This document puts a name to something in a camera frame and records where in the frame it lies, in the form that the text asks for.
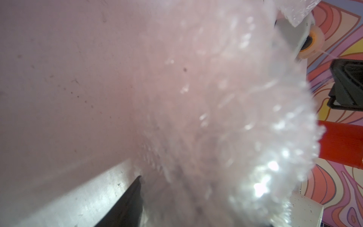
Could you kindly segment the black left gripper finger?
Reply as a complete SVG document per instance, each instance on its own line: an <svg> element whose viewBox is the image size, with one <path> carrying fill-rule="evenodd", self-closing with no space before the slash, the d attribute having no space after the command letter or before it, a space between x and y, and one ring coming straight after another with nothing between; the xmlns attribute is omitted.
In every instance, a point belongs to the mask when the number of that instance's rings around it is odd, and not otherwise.
<svg viewBox="0 0 363 227"><path fill-rule="evenodd" d="M141 176L138 176L109 212L95 227L139 227L143 211L140 195Z"/></svg>

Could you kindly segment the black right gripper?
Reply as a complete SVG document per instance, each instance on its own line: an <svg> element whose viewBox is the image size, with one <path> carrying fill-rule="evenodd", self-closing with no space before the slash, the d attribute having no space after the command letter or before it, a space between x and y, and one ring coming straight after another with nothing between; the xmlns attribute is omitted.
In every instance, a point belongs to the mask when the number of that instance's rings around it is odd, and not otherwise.
<svg viewBox="0 0 363 227"><path fill-rule="evenodd" d="M327 106L331 109L362 111L363 61L334 59L330 65L334 84Z"/></svg>

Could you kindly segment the white mug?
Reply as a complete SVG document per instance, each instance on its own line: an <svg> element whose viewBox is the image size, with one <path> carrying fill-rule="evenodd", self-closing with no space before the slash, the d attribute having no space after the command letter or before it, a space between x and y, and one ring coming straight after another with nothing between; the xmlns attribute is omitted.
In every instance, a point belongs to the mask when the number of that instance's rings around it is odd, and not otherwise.
<svg viewBox="0 0 363 227"><path fill-rule="evenodd" d="M290 202L292 227L320 227L323 205L297 193L291 195Z"/></svg>

